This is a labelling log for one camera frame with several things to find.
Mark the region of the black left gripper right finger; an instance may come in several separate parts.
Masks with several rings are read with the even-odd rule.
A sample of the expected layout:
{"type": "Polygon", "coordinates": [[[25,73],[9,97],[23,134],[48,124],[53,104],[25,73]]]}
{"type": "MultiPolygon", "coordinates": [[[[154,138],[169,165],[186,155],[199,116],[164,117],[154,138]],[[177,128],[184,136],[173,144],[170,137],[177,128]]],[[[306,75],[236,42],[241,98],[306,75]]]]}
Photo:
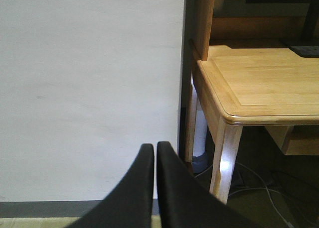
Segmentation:
{"type": "Polygon", "coordinates": [[[164,228],[259,227],[205,190],[167,141],[157,144],[157,191],[164,228]]]}

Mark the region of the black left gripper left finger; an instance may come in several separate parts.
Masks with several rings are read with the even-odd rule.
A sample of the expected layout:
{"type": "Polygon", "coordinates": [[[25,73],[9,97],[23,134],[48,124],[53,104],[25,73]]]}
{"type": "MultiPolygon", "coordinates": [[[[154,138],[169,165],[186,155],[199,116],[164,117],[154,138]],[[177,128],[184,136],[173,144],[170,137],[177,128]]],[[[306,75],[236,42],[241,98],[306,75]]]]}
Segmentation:
{"type": "Polygon", "coordinates": [[[96,207],[69,228],[150,228],[154,190],[154,148],[142,144],[131,167],[96,207]]]}

